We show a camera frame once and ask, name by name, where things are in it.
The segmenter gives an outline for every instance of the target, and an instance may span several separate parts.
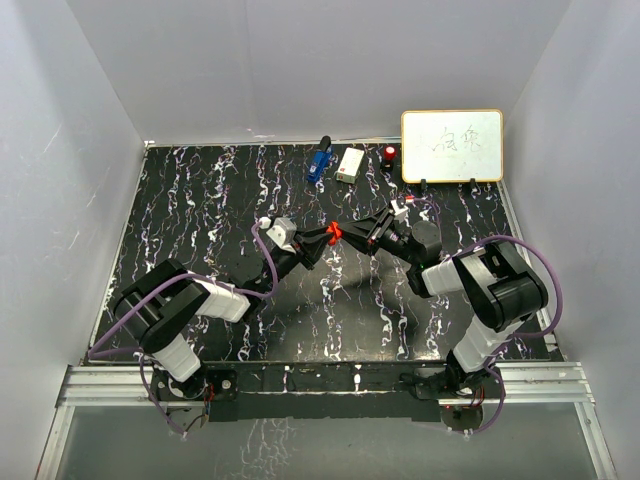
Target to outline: black marble surface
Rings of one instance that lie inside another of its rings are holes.
[[[355,185],[336,181],[347,146],[335,146],[316,185],[305,179],[313,145],[150,149],[107,307],[120,289],[167,257],[225,280],[238,255],[259,254],[249,230],[261,216],[286,216],[312,228],[367,216],[401,193],[418,194],[402,182],[399,168],[380,173],[384,145],[378,144],[352,145],[366,152],[360,176]],[[488,235],[510,233],[495,184],[481,185],[479,193],[468,184],[430,186],[427,197],[438,208],[448,255]],[[409,222],[420,217],[434,221],[429,208],[413,208]],[[370,258],[339,242],[325,250],[315,270],[296,267],[251,321],[227,324],[202,317],[184,334],[204,361],[442,359],[462,338],[471,307],[460,293],[429,300],[413,295],[407,269],[382,250]],[[105,309],[98,337],[113,323]],[[539,328],[529,323],[530,331]],[[113,348],[133,344],[124,331],[109,342]],[[542,340],[518,340],[505,358],[547,359],[548,354]],[[133,361],[129,356],[114,360]]]

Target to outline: red cap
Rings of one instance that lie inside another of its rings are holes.
[[[342,230],[338,227],[338,222],[331,222],[331,225],[327,228],[327,233],[333,233],[333,237],[329,240],[329,245],[331,246],[342,238]]]
[[[384,159],[387,162],[390,162],[395,157],[396,157],[396,149],[395,149],[395,147],[392,147],[391,145],[385,147],[385,149],[384,149]]]

